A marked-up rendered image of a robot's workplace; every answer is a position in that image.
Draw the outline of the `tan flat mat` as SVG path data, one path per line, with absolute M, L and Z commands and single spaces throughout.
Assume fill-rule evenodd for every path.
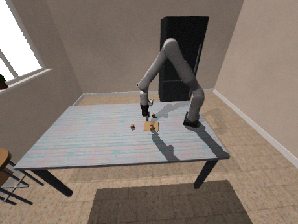
M 150 123 L 153 122 L 154 130 L 150 130 Z M 158 122 L 157 121 L 145 121 L 144 131 L 158 131 Z

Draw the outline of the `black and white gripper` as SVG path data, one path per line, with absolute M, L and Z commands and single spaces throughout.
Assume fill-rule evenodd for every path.
M 146 117 L 146 121 L 148 121 L 148 117 L 150 117 L 150 112 L 148 111 L 149 106 L 153 105 L 154 100 L 153 99 L 147 99 L 147 100 L 141 100 L 140 99 L 140 105 L 142 109 L 142 116 Z

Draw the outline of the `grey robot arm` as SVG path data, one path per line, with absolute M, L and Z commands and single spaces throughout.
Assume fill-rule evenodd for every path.
M 190 68 L 189 64 L 185 61 L 177 41 L 173 38 L 167 39 L 155 59 L 151 67 L 146 72 L 143 79 L 139 82 L 138 88 L 141 90 L 140 99 L 148 99 L 148 88 L 151 81 L 157 76 L 167 58 L 171 61 L 179 75 L 181 81 L 189 86 L 192 92 L 192 100 L 189 106 L 187 119 L 191 122 L 198 120 L 200 108 L 205 100 L 203 89 L 200 87 L 197 79 Z

